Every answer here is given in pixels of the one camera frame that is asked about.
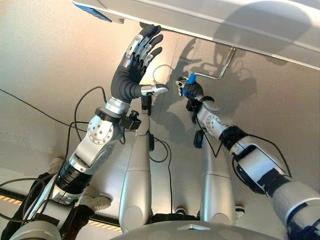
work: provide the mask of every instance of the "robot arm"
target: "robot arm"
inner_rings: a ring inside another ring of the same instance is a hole
[[[159,47],[151,52],[163,39],[162,35],[154,37],[160,30],[160,26],[149,25],[133,39],[113,76],[112,97],[105,107],[96,109],[83,140],[47,184],[37,202],[28,209],[26,216],[29,221],[45,221],[43,226],[53,224],[60,232],[67,228],[67,219],[72,219],[75,203],[93,175],[111,155],[115,144],[122,137],[123,130],[138,129],[141,121],[136,115],[132,113],[126,116],[132,99],[169,90],[163,84],[139,85],[149,63],[162,51]],[[31,221],[20,228],[11,239],[19,239],[20,233],[24,235],[26,231],[28,236],[35,237],[32,231],[36,233],[41,226],[42,223],[35,224]]]
[[[203,97],[198,83],[188,84],[180,79],[176,84],[189,98],[189,110],[196,111],[201,125],[224,145],[237,162],[236,174],[252,191],[267,195],[289,235],[296,238],[313,236],[316,232],[319,234],[319,193],[294,181],[286,174],[277,157],[234,125],[231,119],[220,115],[213,98]]]

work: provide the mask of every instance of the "blue object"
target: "blue object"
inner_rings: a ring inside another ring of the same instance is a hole
[[[186,81],[186,84],[194,84],[196,82],[196,78],[197,78],[197,75],[195,75],[194,73],[191,73],[188,80]],[[182,90],[182,94],[185,96],[188,95],[186,90]]]
[[[186,81],[186,84],[194,84],[196,82],[197,75],[191,73],[189,79]]]
[[[82,6],[82,5],[77,5],[74,4],[76,7],[80,8],[81,10],[91,14],[92,16],[95,16],[98,19],[104,20],[104,21],[108,21],[110,23],[112,23],[112,21],[107,18],[105,15],[101,14],[100,12],[98,12],[97,10],[91,8],[91,7],[87,7],[87,6]]]

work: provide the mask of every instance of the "wire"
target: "wire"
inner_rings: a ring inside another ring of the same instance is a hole
[[[71,123],[69,124],[68,135],[67,135],[67,139],[66,139],[65,154],[64,154],[63,162],[62,162],[62,164],[61,164],[61,166],[60,166],[60,168],[59,168],[59,170],[58,170],[58,173],[60,172],[61,168],[63,167],[63,165],[64,165],[65,162],[67,161],[67,156],[68,156],[68,153],[69,153],[69,143],[70,143],[71,127],[72,127],[72,124],[74,124],[74,123],[75,123],[75,122],[71,122]],[[89,122],[86,122],[86,121],[78,121],[78,123],[79,123],[79,124],[88,124]],[[51,186],[51,188],[50,188],[50,191],[49,191],[49,194],[48,194],[48,196],[47,196],[47,198],[46,198],[46,200],[45,200],[45,202],[44,202],[44,205],[43,205],[43,207],[42,207],[42,209],[41,209],[41,212],[39,213],[39,216],[44,213],[44,211],[45,211],[45,209],[46,209],[46,206],[47,206],[47,204],[48,204],[48,202],[49,202],[49,200],[50,200],[50,196],[51,196],[51,194],[52,194],[52,192],[53,192],[53,190],[54,190],[54,187],[55,187],[55,185],[52,184],[52,186]]]
[[[122,145],[125,145],[126,144],[126,135],[125,135],[125,128],[122,129],[122,138],[123,138],[123,141],[121,141],[121,139],[119,139],[119,142],[122,144]]]
[[[13,95],[13,94],[11,94],[11,93],[3,90],[3,89],[0,89],[0,91],[2,91],[3,93],[5,93],[5,94],[7,94],[7,95],[9,95],[9,96],[11,96],[11,97],[13,97],[13,98],[21,101],[21,102],[23,102],[24,104],[26,104],[26,105],[28,105],[29,107],[37,110],[38,112],[42,113],[43,115],[47,116],[48,118],[50,118],[50,119],[52,119],[52,120],[54,120],[54,121],[56,121],[56,122],[58,122],[58,123],[60,123],[60,124],[63,124],[63,125],[65,125],[65,126],[67,126],[67,127],[69,126],[69,124],[67,124],[67,123],[65,123],[65,122],[63,122],[63,121],[60,121],[60,120],[54,118],[53,116],[50,116],[49,114],[45,113],[44,111],[40,110],[39,108],[37,108],[37,107],[33,106],[32,104],[30,104],[30,103],[22,100],[21,98],[19,98],[19,97],[15,96],[15,95]]]
[[[25,224],[25,222],[28,220],[28,217],[29,217],[29,214],[31,211],[28,212],[27,216],[25,217],[26,215],[26,212],[27,212],[27,206],[28,206],[28,202],[30,201],[30,198],[32,196],[32,193],[36,190],[36,188],[38,187],[38,185],[40,183],[42,183],[42,188],[41,188],[41,191],[39,192],[37,198],[33,201],[33,204],[32,206],[30,207],[30,209],[33,209],[35,207],[35,205],[37,204],[38,200],[40,199],[42,193],[44,192],[45,190],[45,187],[46,187],[46,182],[45,180],[48,179],[48,178],[52,178],[53,175],[48,175],[48,176],[45,176],[44,178],[41,178],[42,181],[39,181],[37,182],[33,188],[30,190],[30,192],[28,193],[26,199],[25,199],[25,202],[24,202],[24,206],[23,206],[23,210],[22,210],[22,225]]]
[[[234,157],[232,158],[232,169],[233,169],[235,175],[238,177],[238,179],[239,179],[244,185],[246,185],[247,187],[249,187],[248,184],[240,177],[240,175],[239,175],[238,172],[236,171],[235,158],[234,158]]]
[[[287,163],[287,161],[286,161],[286,158],[285,158],[285,156],[283,155],[283,153],[281,152],[280,148],[279,148],[274,142],[272,142],[272,141],[270,141],[270,140],[268,140],[268,139],[266,139],[266,138],[253,135],[253,134],[248,134],[248,136],[253,137],[253,138],[256,138],[256,139],[260,139],[260,140],[265,141],[265,142],[267,142],[267,143],[270,143],[272,146],[274,146],[275,149],[279,152],[279,154],[280,154],[280,156],[281,156],[281,158],[282,158],[282,161],[283,161],[283,163],[284,163],[284,165],[285,165],[285,167],[286,167],[286,170],[287,170],[287,173],[288,173],[289,177],[292,178],[291,171],[290,171],[289,165],[288,165],[288,163]]]
[[[81,139],[80,133],[78,131],[78,126],[77,126],[77,110],[78,110],[78,107],[79,107],[81,101],[85,98],[85,96],[87,96],[89,93],[91,93],[92,91],[94,91],[96,89],[101,89],[102,95],[103,95],[103,100],[104,100],[104,103],[106,104],[107,103],[107,98],[106,98],[106,93],[105,93],[104,88],[102,86],[95,86],[94,88],[91,88],[89,91],[85,92],[82,95],[82,97],[79,99],[79,101],[77,102],[77,104],[76,104],[76,106],[74,108],[74,112],[73,112],[74,128],[75,128],[76,134],[77,134],[78,139],[80,140],[80,142],[82,141],[82,139]]]
[[[203,130],[203,128],[200,126],[200,123],[199,123],[198,118],[196,117],[195,119],[196,119],[196,122],[198,123],[199,128],[200,128],[201,130]],[[210,143],[210,141],[209,141],[209,139],[208,139],[205,131],[203,132],[203,135],[205,136],[205,139],[206,139],[206,141],[208,142],[208,144],[209,144],[209,146],[210,146],[210,148],[211,148],[211,150],[212,150],[212,152],[213,152],[214,157],[216,158],[216,157],[218,156],[220,150],[221,150],[221,147],[222,147],[222,145],[223,145],[223,141],[220,143],[219,148],[218,148],[218,150],[217,150],[216,153],[215,153],[215,150],[214,150],[214,148],[212,147],[212,145],[211,145],[211,143]]]
[[[26,177],[26,178],[18,178],[18,179],[13,179],[13,180],[10,180],[10,181],[6,181],[2,184],[0,184],[0,188],[3,186],[3,185],[7,185],[7,184],[10,184],[10,183],[15,183],[15,182],[22,182],[22,181],[37,181],[39,183],[42,184],[42,189],[41,189],[41,192],[43,192],[43,190],[45,189],[45,182],[43,179],[40,179],[40,178],[34,178],[34,177]],[[11,222],[15,222],[15,223],[23,223],[24,222],[24,214],[26,212],[26,208],[27,208],[27,201],[24,203],[24,206],[23,206],[23,210],[22,210],[22,219],[14,219],[13,217],[8,217],[2,213],[0,213],[0,217],[3,218],[3,219],[6,219],[8,221],[11,221]]]
[[[149,158],[151,159],[151,161],[155,162],[155,163],[163,163],[167,158],[168,158],[168,155],[169,155],[169,151],[168,151],[168,148],[165,144],[168,145],[168,143],[166,143],[165,141],[162,141],[156,137],[154,137],[154,139],[156,139],[155,143],[161,143],[163,146],[164,146],[164,149],[166,151],[166,155],[165,157],[162,159],[162,160],[154,160],[151,156],[149,156]]]
[[[168,150],[170,152],[170,158],[169,158],[169,163],[168,163],[168,172],[169,172],[169,185],[170,185],[170,212],[173,213],[173,194],[172,194],[172,178],[171,178],[171,171],[170,171],[170,164],[171,164],[171,159],[172,159],[172,152],[171,152],[171,148],[169,146],[169,144],[166,142],[166,141],[163,141],[163,140],[160,140],[156,137],[154,137],[154,139],[156,139],[158,142],[160,142],[164,147],[165,147],[165,150],[167,152],[166,154],[166,157],[164,158],[164,160],[162,161],[155,161],[153,160],[154,162],[156,163],[162,163],[164,162],[167,158],[168,158]]]
[[[152,73],[153,82],[154,82],[155,84],[159,84],[159,82],[158,82],[158,81],[156,81],[156,78],[155,78],[155,72],[156,72],[156,70],[157,70],[158,68],[161,68],[161,67],[164,67],[164,66],[169,67],[171,70],[174,70],[174,68],[173,68],[173,67],[171,67],[171,66],[170,66],[170,65],[168,65],[168,64],[162,64],[162,65],[160,65],[160,66],[157,66],[157,67],[153,70],[153,73]]]
[[[199,127],[201,128],[200,123],[199,123],[199,120],[198,120],[197,117],[196,117],[196,121],[197,121]],[[220,146],[219,146],[219,148],[218,148],[218,150],[217,150],[217,153],[215,153],[215,151],[214,151],[211,143],[210,143],[209,140],[208,140],[208,137],[207,137],[206,133],[204,132],[203,134],[204,134],[207,142],[208,142],[209,145],[210,145],[210,148],[211,148],[211,150],[212,150],[212,152],[213,152],[213,155],[214,155],[215,157],[217,157],[218,154],[219,154],[220,148],[222,147],[223,142],[220,143]],[[285,165],[285,167],[286,167],[288,176],[289,176],[290,178],[292,178],[292,174],[291,174],[289,165],[288,165],[288,163],[287,163],[287,161],[286,161],[286,159],[285,159],[285,156],[284,156],[283,153],[281,152],[280,148],[279,148],[274,142],[272,142],[272,141],[270,141],[270,140],[268,140],[268,139],[266,139],[266,138],[253,135],[253,134],[248,134],[248,136],[253,137],[253,138],[256,138],[256,139],[263,140],[263,141],[265,141],[265,142],[267,142],[267,143],[270,143],[272,146],[274,146],[275,149],[279,152],[279,154],[280,154],[280,156],[281,156],[281,158],[282,158],[282,161],[283,161],[283,163],[284,163],[284,165]],[[278,168],[280,168],[280,169],[283,171],[283,169],[282,169],[275,161],[273,161],[273,162],[274,162],[275,165],[278,166]]]

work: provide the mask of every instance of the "yellow and black striped line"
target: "yellow and black striped line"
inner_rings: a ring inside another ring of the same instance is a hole
[[[7,203],[12,203],[12,204],[16,204],[16,205],[21,205],[22,201],[7,197],[7,196],[2,196],[0,195],[0,200],[5,201]],[[118,233],[122,233],[121,228],[118,226],[113,226],[113,225],[109,225],[109,224],[105,224],[105,223],[101,223],[101,222],[97,222],[97,221],[92,221],[89,220],[88,225],[92,225],[98,228],[102,228],[102,229],[108,229],[108,230],[112,230]]]

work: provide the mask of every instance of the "metal bracket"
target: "metal bracket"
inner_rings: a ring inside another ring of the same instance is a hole
[[[225,71],[227,69],[227,67],[229,66],[230,62],[231,62],[231,59],[233,58],[235,52],[236,52],[236,49],[234,46],[232,46],[230,48],[230,51],[228,53],[228,55],[226,56],[225,60],[223,61],[223,67],[222,67],[222,70],[219,74],[219,76],[209,76],[209,75],[206,75],[206,74],[203,74],[203,73],[200,73],[200,72],[195,72],[194,75],[197,75],[197,76],[202,76],[202,77],[205,77],[205,78],[208,78],[208,79],[212,79],[212,80],[219,80],[221,79],[224,74],[225,74]]]

